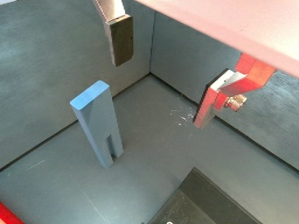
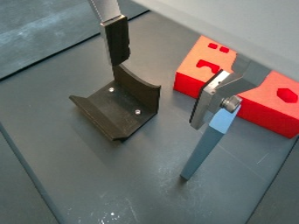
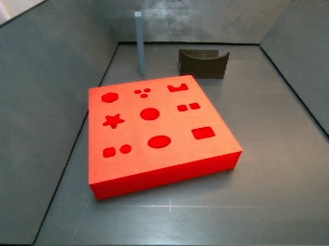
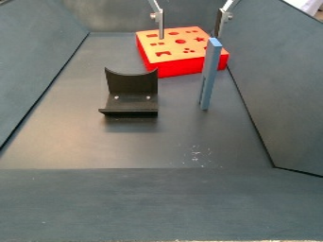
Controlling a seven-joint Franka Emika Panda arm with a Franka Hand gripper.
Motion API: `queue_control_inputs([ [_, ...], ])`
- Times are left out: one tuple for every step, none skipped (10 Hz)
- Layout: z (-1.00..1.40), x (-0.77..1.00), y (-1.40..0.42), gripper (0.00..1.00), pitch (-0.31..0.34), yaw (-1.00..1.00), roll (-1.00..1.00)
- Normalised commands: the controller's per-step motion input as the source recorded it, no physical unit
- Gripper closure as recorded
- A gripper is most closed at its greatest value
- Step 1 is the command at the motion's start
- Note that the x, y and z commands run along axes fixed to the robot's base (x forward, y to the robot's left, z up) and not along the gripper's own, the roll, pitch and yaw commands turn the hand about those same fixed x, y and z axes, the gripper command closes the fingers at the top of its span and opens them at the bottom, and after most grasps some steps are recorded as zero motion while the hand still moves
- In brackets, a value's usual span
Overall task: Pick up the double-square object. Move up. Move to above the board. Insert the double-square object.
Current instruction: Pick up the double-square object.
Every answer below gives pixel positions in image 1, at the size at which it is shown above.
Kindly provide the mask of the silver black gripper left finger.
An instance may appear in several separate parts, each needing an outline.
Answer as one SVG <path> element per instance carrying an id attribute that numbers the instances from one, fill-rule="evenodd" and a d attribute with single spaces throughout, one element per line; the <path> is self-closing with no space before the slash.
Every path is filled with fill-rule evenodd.
<path id="1" fill-rule="evenodd" d="M 113 63 L 117 67 L 134 56 L 134 18 L 122 0 L 93 0 L 106 29 Z"/>

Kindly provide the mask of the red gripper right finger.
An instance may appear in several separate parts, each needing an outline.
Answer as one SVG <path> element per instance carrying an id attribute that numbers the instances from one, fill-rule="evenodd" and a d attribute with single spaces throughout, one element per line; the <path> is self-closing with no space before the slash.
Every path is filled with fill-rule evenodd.
<path id="1" fill-rule="evenodd" d="M 203 128 L 223 108 L 238 111 L 246 101 L 245 93 L 262 88 L 277 69 L 266 62 L 242 53 L 235 70 L 226 69 L 207 85 L 194 124 Z"/>

